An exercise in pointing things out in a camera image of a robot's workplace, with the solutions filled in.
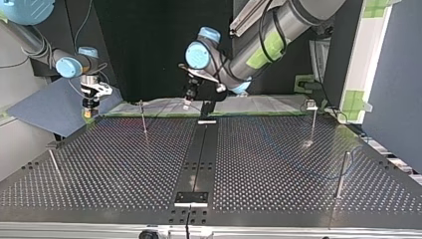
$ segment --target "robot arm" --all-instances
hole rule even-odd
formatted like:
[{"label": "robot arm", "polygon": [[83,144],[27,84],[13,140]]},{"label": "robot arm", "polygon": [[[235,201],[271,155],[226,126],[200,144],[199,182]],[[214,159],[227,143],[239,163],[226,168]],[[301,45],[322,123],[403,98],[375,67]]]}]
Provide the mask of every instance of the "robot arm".
[{"label": "robot arm", "polygon": [[[330,18],[344,1],[288,0],[271,11],[268,9],[272,0],[257,1],[267,3],[260,19],[260,31],[234,59],[227,59],[217,50],[220,33],[203,27],[197,40],[186,50],[188,66],[185,70],[191,77],[215,82],[216,89],[224,85],[235,94],[242,95],[266,65],[282,58],[289,43],[310,26]],[[187,94],[186,99],[190,101],[192,97]]]},{"label": "robot arm", "polygon": [[91,118],[100,105],[100,99],[109,96],[112,88],[100,82],[101,69],[99,54],[94,48],[79,48],[77,54],[53,49],[49,42],[33,25],[46,20],[54,9],[54,0],[0,2],[0,11],[8,18],[0,19],[0,29],[12,36],[22,46],[28,57],[55,67],[64,78],[81,79],[84,93],[85,116]]}]

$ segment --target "white cable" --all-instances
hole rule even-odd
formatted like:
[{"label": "white cable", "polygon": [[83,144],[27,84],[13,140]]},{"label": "white cable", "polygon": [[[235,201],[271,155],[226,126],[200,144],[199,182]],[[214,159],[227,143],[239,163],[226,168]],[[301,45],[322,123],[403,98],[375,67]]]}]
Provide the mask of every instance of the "white cable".
[{"label": "white cable", "polygon": [[73,78],[70,78],[70,79],[68,80],[68,83],[69,83],[69,85],[71,85],[71,87],[75,90],[75,92],[76,92],[76,93],[78,93],[78,95],[80,95],[80,96],[81,96],[81,97],[83,97],[84,99],[87,99],[87,100],[92,100],[93,98],[88,98],[88,97],[84,96],[82,93],[80,93],[80,91],[78,91],[78,89],[76,89],[76,88],[75,88],[75,86],[72,84],[72,79],[73,79]]},{"label": "white cable", "polygon": [[49,41],[47,40],[47,38],[44,37],[44,35],[37,28],[34,28],[34,29],[38,33],[38,35],[40,36],[40,38],[42,40],[42,43],[43,43],[40,51],[38,51],[38,52],[29,52],[29,51],[27,51],[27,50],[25,50],[23,48],[21,48],[21,50],[22,50],[22,52],[26,56],[28,56],[30,58],[33,58],[33,59],[40,59],[40,58],[46,57],[47,58],[47,63],[49,65],[49,68],[50,69],[53,69],[53,67],[54,67],[54,65],[56,63],[55,63],[54,56],[53,56],[53,48],[52,48],[52,45],[49,43]]},{"label": "white cable", "polygon": [[80,35],[82,29],[84,29],[85,25],[88,22],[88,19],[90,18],[91,10],[93,9],[93,2],[94,2],[94,0],[91,0],[91,2],[90,2],[90,8],[88,9],[87,16],[85,17],[84,22],[82,23],[81,27],[79,28],[79,30],[77,32],[77,35],[75,35],[75,42],[74,42],[75,53],[78,52],[78,38],[79,38],[79,35]]},{"label": "white cable", "polygon": [[102,72],[102,71],[100,71],[100,74],[101,74],[103,77],[105,77],[105,79],[106,79],[106,83],[107,83],[107,84],[109,84],[109,78],[108,78],[108,76],[107,76],[104,72]]}]

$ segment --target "black cable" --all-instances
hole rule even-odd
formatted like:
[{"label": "black cable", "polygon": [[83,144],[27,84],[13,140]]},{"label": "black cable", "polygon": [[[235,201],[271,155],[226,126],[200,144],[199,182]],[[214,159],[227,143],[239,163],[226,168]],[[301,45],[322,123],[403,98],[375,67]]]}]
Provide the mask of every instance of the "black cable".
[{"label": "black cable", "polygon": [[316,71],[317,71],[317,75],[319,76],[319,81],[317,81],[317,82],[321,85],[323,94],[325,95],[325,99],[328,101],[328,104],[329,104],[332,112],[334,113],[335,117],[338,119],[338,113],[334,110],[334,105],[329,100],[328,94],[326,93],[326,90],[325,90],[325,86],[323,85],[323,83],[321,81],[323,79],[323,77],[320,74],[320,71],[319,71],[319,62],[317,60],[317,40],[314,41],[314,51],[315,51],[315,56],[316,56]]},{"label": "black cable", "polygon": [[15,65],[10,65],[10,66],[4,66],[4,67],[0,67],[0,69],[9,69],[9,68],[15,68],[15,67],[19,67],[24,65],[26,62],[28,62],[29,57],[27,57],[23,62],[15,64]]},{"label": "black cable", "polygon": [[[258,29],[258,34],[259,34],[259,38],[260,38],[261,49],[263,50],[264,55],[267,57],[267,59],[271,63],[275,63],[275,62],[279,61],[281,58],[279,58],[277,60],[274,60],[270,56],[270,54],[268,53],[267,48],[265,46],[265,40],[264,40],[264,36],[263,36],[263,24],[264,24],[264,20],[265,20],[265,17],[267,15],[267,12],[270,9],[270,6],[271,6],[272,3],[273,3],[273,0],[268,1],[267,5],[264,8],[263,14],[262,14],[262,16],[260,18],[260,23],[259,23],[260,25],[259,25],[259,29]],[[287,44],[287,41],[286,41],[286,36],[285,36],[285,34],[283,32],[282,26],[280,26],[279,16],[277,14],[276,9],[273,9],[273,22],[274,22],[274,25],[276,26],[276,29],[277,29],[277,32],[279,33],[280,38],[283,41],[283,47],[282,47],[281,52],[280,52],[282,54],[282,56],[283,56],[286,53],[288,44]]]},{"label": "black cable", "polygon": [[186,229],[186,239],[190,239],[190,232],[189,232],[189,219],[190,219],[190,210],[192,209],[192,206],[189,207],[189,212],[187,214],[185,229]]},{"label": "black cable", "polygon": [[[260,38],[261,48],[263,49],[264,54],[270,60],[270,62],[274,63],[274,62],[280,60],[281,58],[278,59],[278,60],[276,60],[276,61],[274,61],[270,57],[270,55],[268,54],[267,48],[265,47],[265,44],[264,44],[265,41],[264,41],[264,37],[263,37],[263,33],[262,33],[262,30],[263,30],[262,29],[263,28],[262,25],[263,25],[264,19],[266,17],[266,14],[267,14],[268,9],[270,8],[272,2],[273,2],[273,0],[270,0],[267,3],[267,6],[264,9],[263,15],[260,18],[259,38]],[[277,32],[279,33],[280,38],[283,41],[283,48],[281,50],[281,54],[283,56],[286,53],[287,45],[288,44],[287,44],[287,41],[286,41],[285,34],[284,34],[283,30],[282,30],[282,27],[280,26],[279,17],[278,17],[278,14],[277,14],[276,9],[273,9],[273,21],[274,21],[274,25],[276,26]],[[211,60],[212,60],[212,62],[214,64],[214,68],[216,70],[216,73],[213,76],[216,77],[217,80],[220,83],[221,83],[220,72],[221,72],[222,69],[224,69],[224,71],[227,73],[227,75],[229,75],[235,81],[238,81],[238,82],[241,82],[241,83],[252,82],[252,80],[249,80],[249,79],[240,79],[240,78],[236,77],[233,74],[233,72],[231,70],[231,67],[230,66],[226,67],[226,64],[227,64],[229,58],[226,57],[226,59],[223,61],[223,54],[221,52],[219,52],[219,58],[220,58],[221,66],[219,68],[217,68],[217,61],[215,60],[214,56],[212,55],[209,47],[204,42],[202,42],[200,40],[196,40],[195,42],[198,42],[198,43],[202,44],[207,49],[208,53],[211,55]],[[265,70],[267,70],[267,68],[268,68],[268,65],[265,66],[264,68],[262,68],[261,71],[258,74],[256,74],[255,76],[252,76],[252,79],[259,78],[265,72]]]},{"label": "black cable", "polygon": [[267,48],[265,47],[265,41],[264,41],[264,36],[263,36],[263,24],[264,24],[265,16],[267,15],[268,9],[270,8],[272,3],[273,3],[273,0],[268,1],[267,5],[264,8],[263,14],[260,18],[260,26],[258,28],[258,36],[260,38],[261,49],[263,50],[264,55],[267,57],[267,59],[271,63],[275,63],[276,61],[270,56],[270,54],[267,51]]},{"label": "black cable", "polygon": [[280,26],[279,15],[277,14],[276,9],[273,9],[273,21],[274,21],[274,25],[276,25],[277,32],[280,34],[280,37],[282,38],[283,48],[280,53],[283,56],[286,54],[286,51],[288,49],[288,42],[286,41],[286,36],[285,36],[285,33],[283,32],[282,26]]}]

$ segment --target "gray panel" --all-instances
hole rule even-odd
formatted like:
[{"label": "gray panel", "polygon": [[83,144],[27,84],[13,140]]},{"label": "gray panel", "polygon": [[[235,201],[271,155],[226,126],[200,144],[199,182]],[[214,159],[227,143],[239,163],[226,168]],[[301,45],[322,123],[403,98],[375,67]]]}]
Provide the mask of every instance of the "gray panel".
[{"label": "gray panel", "polygon": [[335,14],[323,79],[326,94],[334,107],[339,107],[353,50],[363,0],[348,0]]},{"label": "gray panel", "polygon": [[416,171],[422,172],[420,9],[422,1],[393,6],[363,128]]},{"label": "gray panel", "polygon": [[[72,89],[68,80],[61,78],[47,85],[10,108],[8,114],[50,132],[62,136],[71,135],[86,122],[82,118],[82,97]],[[71,79],[71,82],[80,90],[78,78]],[[113,88],[112,95],[101,101],[100,114],[107,113],[121,101],[119,90]]]},{"label": "gray panel", "polygon": [[26,165],[0,184],[0,220],[166,224],[195,119],[146,124],[103,119],[55,152],[60,172],[48,157]]}]

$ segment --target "cable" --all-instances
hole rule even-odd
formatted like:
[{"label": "cable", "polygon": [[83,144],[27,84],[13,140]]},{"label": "cable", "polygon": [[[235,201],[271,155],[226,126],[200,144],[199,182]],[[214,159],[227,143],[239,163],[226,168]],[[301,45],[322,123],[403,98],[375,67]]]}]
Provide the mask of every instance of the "cable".
[{"label": "cable", "polygon": [[25,60],[21,63],[15,64],[15,65],[10,65],[10,66],[3,66],[3,67],[0,67],[0,69],[9,69],[9,68],[19,67],[19,66],[24,65],[26,62],[28,62],[28,60],[29,60],[29,57],[25,58]]},{"label": "cable", "polygon": [[93,99],[93,98],[88,98],[88,97],[84,96],[82,93],[80,93],[80,92],[78,91],[78,89],[76,89],[76,88],[75,88],[75,86],[72,84],[72,78],[69,78],[68,83],[69,83],[69,85],[71,85],[71,87],[75,90],[75,92],[76,92],[76,93],[78,93],[78,95],[80,95],[80,96],[81,96],[81,97],[83,97],[84,99],[87,99],[87,100],[92,100],[92,99]]},{"label": "cable", "polygon": [[[258,29],[258,34],[259,34],[259,38],[260,38],[260,44],[261,44],[261,49],[264,52],[264,55],[267,57],[267,59],[271,62],[271,63],[275,63],[278,60],[280,60],[281,58],[274,60],[270,54],[267,51],[267,48],[265,46],[265,40],[264,40],[264,36],[263,36],[263,24],[264,24],[264,20],[265,17],[267,15],[268,10],[270,9],[271,4],[273,3],[273,0],[269,0],[266,7],[264,8],[263,14],[260,18],[260,22],[259,22],[259,29]],[[287,41],[286,41],[286,37],[285,34],[283,32],[282,27],[280,26],[279,23],[279,17],[277,14],[277,11],[273,10],[273,21],[274,21],[274,25],[276,26],[277,32],[279,33],[280,38],[282,39],[283,42],[283,48],[281,50],[281,54],[282,56],[286,53],[286,49],[287,49]]]},{"label": "cable", "polygon": [[[337,109],[338,112],[335,110],[335,107],[333,106],[333,104],[329,100],[328,94],[325,91],[325,87],[324,87],[323,83],[321,82],[321,80],[323,79],[323,76],[320,74],[320,71],[319,71],[319,63],[318,63],[318,58],[317,58],[317,40],[314,40],[314,51],[315,51],[315,55],[316,55],[316,70],[317,70],[317,74],[319,76],[319,81],[317,81],[317,82],[321,85],[323,94],[325,95],[325,98],[328,101],[328,104],[330,105],[330,108],[331,108],[332,112],[334,113],[335,117],[339,120],[338,114],[340,114],[340,115],[344,116],[345,123],[348,123],[347,115],[345,113],[343,113],[340,109]],[[365,134],[365,136],[366,136],[366,143],[369,144],[369,134],[367,134],[363,130],[363,128],[361,128],[360,130]]]},{"label": "cable", "polygon": [[190,232],[189,232],[189,219],[190,219],[190,210],[192,209],[192,206],[189,206],[189,213],[187,214],[187,218],[186,218],[186,225],[185,225],[185,229],[186,229],[186,239],[190,239]]},{"label": "cable", "polygon": [[42,41],[42,47],[38,52],[30,52],[23,48],[21,48],[22,52],[27,55],[29,58],[33,59],[40,59],[40,58],[47,58],[47,64],[49,65],[50,70],[53,69],[56,62],[53,56],[53,48],[50,42],[47,40],[46,37],[37,29],[34,28],[34,30],[37,32],[37,34],[40,36]]},{"label": "cable", "polygon": [[79,38],[79,35],[80,35],[82,29],[84,29],[85,25],[88,22],[88,19],[90,18],[91,10],[93,9],[93,2],[94,2],[94,0],[90,1],[90,7],[88,9],[87,16],[85,17],[84,22],[82,23],[81,27],[79,28],[77,35],[75,35],[75,41],[74,41],[75,53],[78,52],[78,38]]},{"label": "cable", "polygon": [[107,83],[107,84],[109,84],[109,78],[108,78],[108,76],[106,75],[106,73],[104,73],[103,71],[99,71],[99,73],[100,73],[103,77],[105,77],[105,79],[106,79],[106,83]]}]

